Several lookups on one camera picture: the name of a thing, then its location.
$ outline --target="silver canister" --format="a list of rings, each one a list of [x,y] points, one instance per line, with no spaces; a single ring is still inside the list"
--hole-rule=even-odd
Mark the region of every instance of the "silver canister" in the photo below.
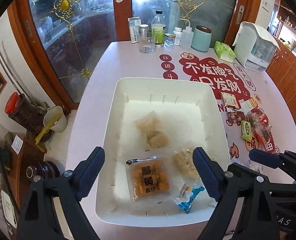
[[[148,24],[141,24],[139,26],[139,34],[142,37],[147,37],[147,33],[149,32],[149,25]]]

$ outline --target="round table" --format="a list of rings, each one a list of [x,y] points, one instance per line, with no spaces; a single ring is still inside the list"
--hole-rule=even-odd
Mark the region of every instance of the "round table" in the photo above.
[[[123,77],[153,77],[206,82],[212,88],[223,118],[231,158],[245,166],[259,170],[271,182],[292,183],[293,179],[279,169],[249,161],[248,153],[258,147],[240,138],[240,123],[229,123],[219,92],[233,93],[241,102],[253,97],[258,110],[263,111],[272,125],[269,152],[296,152],[296,126],[289,109],[266,72],[257,73],[242,68],[238,61],[233,64],[218,59],[215,51],[198,52],[180,46],[156,48],[152,54],[142,54],[138,43],[113,42],[98,62],[81,99],[73,124],[68,147],[66,169],[73,170],[85,160],[96,146],[103,147],[104,137],[118,80]],[[207,222],[173,228],[134,228],[117,226],[101,221],[95,212],[97,181],[81,206],[94,230],[102,240],[110,239],[187,239],[195,240]],[[235,212],[229,226],[233,230],[238,220]]]

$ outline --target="green label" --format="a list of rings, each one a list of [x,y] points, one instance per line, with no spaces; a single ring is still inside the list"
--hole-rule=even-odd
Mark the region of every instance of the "green label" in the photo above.
[[[152,35],[156,36],[156,43],[163,43],[165,41],[166,26],[152,27]]]

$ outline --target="metal bolt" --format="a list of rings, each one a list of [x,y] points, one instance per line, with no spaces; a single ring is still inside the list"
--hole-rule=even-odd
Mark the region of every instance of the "metal bolt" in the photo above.
[[[256,180],[260,183],[264,182],[264,178],[262,176],[257,176]]]
[[[38,182],[39,180],[41,180],[41,177],[39,175],[37,175],[33,178],[34,182]]]
[[[231,171],[225,171],[225,176],[227,178],[232,178],[234,176],[234,174]]]
[[[63,175],[64,175],[65,177],[70,177],[70,176],[72,175],[72,173],[73,173],[72,170],[67,170],[67,171],[65,171],[65,172],[63,173]]]

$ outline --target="flame drawing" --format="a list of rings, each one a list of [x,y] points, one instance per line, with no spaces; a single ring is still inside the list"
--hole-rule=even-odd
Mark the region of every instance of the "flame drawing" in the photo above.
[[[232,147],[230,147],[230,151],[229,151],[231,157],[235,157],[236,159],[239,158],[239,150],[238,147],[235,145],[235,143],[233,143]]]

